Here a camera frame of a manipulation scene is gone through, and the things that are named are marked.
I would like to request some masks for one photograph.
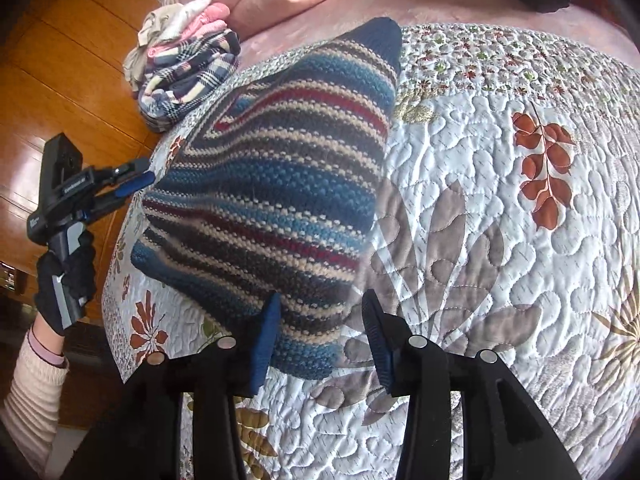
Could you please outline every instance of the gloved hand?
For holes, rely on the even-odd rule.
[[[84,231],[78,241],[80,246],[70,254],[64,264],[51,251],[44,253],[36,264],[38,271],[38,292],[34,297],[36,307],[49,326],[59,335],[64,335],[64,330],[52,277],[64,274],[62,285],[68,287],[70,295],[76,300],[86,298],[90,301],[96,291],[94,235]]]

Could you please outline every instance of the cream sweater sleeve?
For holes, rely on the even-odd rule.
[[[11,391],[0,419],[31,467],[42,476],[58,428],[62,384],[68,373],[41,359],[25,336],[15,364]]]

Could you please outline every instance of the striped knit sweater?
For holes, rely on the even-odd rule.
[[[271,365],[331,373],[374,217],[401,32],[376,18],[235,89],[146,193],[131,260],[233,331],[282,294]]]

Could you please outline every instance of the metal screw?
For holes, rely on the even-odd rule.
[[[421,335],[412,335],[409,338],[409,345],[414,348],[424,348],[425,346],[427,346],[428,342],[429,340]]]
[[[493,350],[482,350],[480,352],[480,358],[485,363],[493,364],[498,360],[498,354],[496,354]]]
[[[164,354],[162,352],[153,352],[146,358],[146,362],[153,366],[158,366],[164,362]]]
[[[229,350],[234,346],[236,346],[236,338],[231,337],[229,335],[225,335],[224,337],[221,337],[220,339],[218,339],[217,345],[218,345],[218,348],[222,348],[223,350]]]

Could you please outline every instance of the quilted blanket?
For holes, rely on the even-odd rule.
[[[408,403],[386,395],[374,371],[358,309],[372,286],[389,312],[448,351],[500,352],[583,478],[595,480],[640,413],[640,74],[514,28],[419,25],[403,29],[403,43],[385,178],[338,367],[323,381],[270,368],[260,393],[237,405],[247,469],[263,479],[394,478]],[[305,52],[235,74],[208,104]],[[208,104],[161,141],[159,176]],[[130,264],[146,227],[140,199],[102,297],[124,379],[153,350],[190,354],[221,334],[197,304]],[[457,479],[459,396],[451,403]]]

